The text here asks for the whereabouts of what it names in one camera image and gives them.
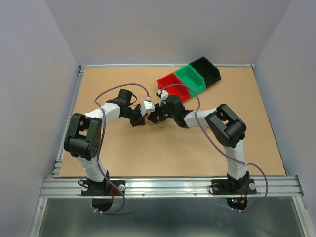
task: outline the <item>plastic storage bin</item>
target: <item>plastic storage bin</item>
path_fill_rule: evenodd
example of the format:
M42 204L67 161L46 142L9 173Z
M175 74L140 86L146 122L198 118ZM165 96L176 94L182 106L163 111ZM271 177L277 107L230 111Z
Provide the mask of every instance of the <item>plastic storage bin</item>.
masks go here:
M221 80L221 75L218 68L216 68L205 57L201 57L190 65L204 78L206 87L213 85Z
M174 71L175 75L196 94L201 93L206 89L204 78L189 64Z
M170 73L163 78L157 80L158 88L162 89L168 85L183 84L174 73ZM166 89L169 95L178 95L182 102L190 98L189 90L184 86L172 86Z

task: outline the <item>red wire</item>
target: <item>red wire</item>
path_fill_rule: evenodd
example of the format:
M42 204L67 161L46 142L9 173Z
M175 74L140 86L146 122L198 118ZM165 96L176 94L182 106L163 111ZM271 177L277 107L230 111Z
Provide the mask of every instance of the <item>red wire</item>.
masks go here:
M246 190L246 195L245 195L245 198L243 199L243 201L246 201L246 198L247 198L247 189Z
M113 186L110 187L110 190L111 190L111 199L112 199L112 202L114 200L114 189L113 189Z

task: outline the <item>white wall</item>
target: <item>white wall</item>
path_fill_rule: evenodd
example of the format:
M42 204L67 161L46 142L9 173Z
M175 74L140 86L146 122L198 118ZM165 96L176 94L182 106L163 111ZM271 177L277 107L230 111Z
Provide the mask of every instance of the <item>white wall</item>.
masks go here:
M254 72L286 170L316 226L316 1L293 0Z
M80 65L255 63L290 0L46 0Z
M78 76L44 0L0 7L0 236L28 236Z

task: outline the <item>wooden table surface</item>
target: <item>wooden table surface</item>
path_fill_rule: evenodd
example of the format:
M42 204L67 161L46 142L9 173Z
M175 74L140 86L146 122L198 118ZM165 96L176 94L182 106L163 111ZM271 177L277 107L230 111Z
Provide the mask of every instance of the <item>wooden table surface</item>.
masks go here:
M95 68L85 69L75 111L87 113L97 108L94 99L101 92L124 83L140 83L154 103L156 80L177 68ZM246 123L244 153L247 162L259 165L267 175L284 175L277 144L251 68L219 68L222 80L199 94L201 110L227 104ZM138 98L145 92L129 86ZM101 104L117 97L119 89L99 99ZM186 109L197 107L196 98L185 102ZM132 127L120 118L107 124L101 161L111 176L217 176L226 175L227 161L207 140L199 127L183 129L168 119L162 127ZM249 166L250 175L261 175ZM65 152L60 177L85 176L79 161Z

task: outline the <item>red bin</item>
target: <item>red bin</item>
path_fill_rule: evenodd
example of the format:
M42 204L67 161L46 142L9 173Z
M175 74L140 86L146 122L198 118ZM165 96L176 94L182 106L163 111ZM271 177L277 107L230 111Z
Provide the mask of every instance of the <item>red bin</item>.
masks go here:
M159 89L163 89L164 87L173 84L183 85L182 81L180 81L174 73L170 73L169 75L158 79L157 83ZM182 102L185 102L190 98L189 90L184 86L172 86L167 88L166 91L169 95L178 95Z

